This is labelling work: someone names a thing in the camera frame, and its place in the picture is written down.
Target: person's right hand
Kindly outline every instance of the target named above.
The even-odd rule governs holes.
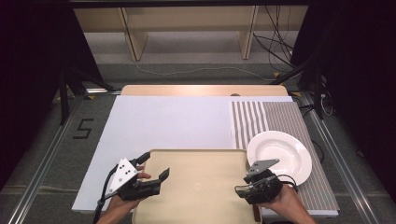
[[[306,211],[296,191],[287,184],[283,185],[279,195],[270,203],[259,203],[258,206],[269,208],[285,219],[294,223],[317,223]]]

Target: gray floor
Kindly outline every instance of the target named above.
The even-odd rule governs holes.
[[[274,68],[285,64],[269,64],[268,54],[257,43],[253,44],[250,59],[241,60],[234,33],[158,33],[148,38],[145,53],[136,67],[128,55],[123,34],[87,34],[92,53],[98,63],[105,82],[115,87],[126,84],[266,84],[274,78]],[[285,83],[289,91],[295,91],[298,78]],[[70,105],[75,105],[69,92]],[[77,108],[64,140],[50,165],[49,171],[35,196],[23,223],[89,223],[92,215],[71,211],[85,172],[106,124],[115,95],[96,95],[85,99]],[[304,102],[301,97],[295,101]],[[47,119],[42,124],[32,147],[25,153],[12,177],[0,193],[0,223],[7,223],[13,214],[24,190],[32,181],[36,169],[46,155],[51,141],[60,128],[61,106],[57,97],[49,108]],[[76,139],[85,132],[78,131],[82,119],[92,131],[86,139]],[[340,205],[337,218],[320,219],[319,223],[363,223],[346,184],[342,180],[334,161],[325,147],[313,117],[304,117],[312,140],[324,150],[322,167]],[[337,146],[341,149],[347,165],[367,197],[379,223],[396,223],[396,205],[376,179],[363,157],[357,155],[358,148],[350,138],[342,119],[336,115],[324,116]],[[131,223],[127,217],[122,223]]]

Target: finger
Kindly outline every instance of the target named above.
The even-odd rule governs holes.
[[[137,175],[137,178],[150,179],[150,178],[151,178],[151,175],[146,174],[146,173],[139,173],[139,174]]]

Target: person's left hand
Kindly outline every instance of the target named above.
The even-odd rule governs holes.
[[[137,170],[143,170],[143,166],[137,166]],[[146,173],[139,173],[138,178],[151,178],[151,175]],[[100,217],[98,224],[110,224],[119,223],[124,217],[126,217],[132,209],[136,208],[140,202],[145,199],[139,199],[136,201],[124,201],[120,196],[115,195],[111,198],[110,204],[108,205],[105,213]]]

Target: gray striped fabric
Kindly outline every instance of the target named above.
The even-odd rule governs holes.
[[[311,154],[312,172],[300,185],[299,194],[308,210],[339,210],[303,117],[293,102],[231,102],[235,148],[248,148],[256,134],[265,131],[288,133],[302,142]]]

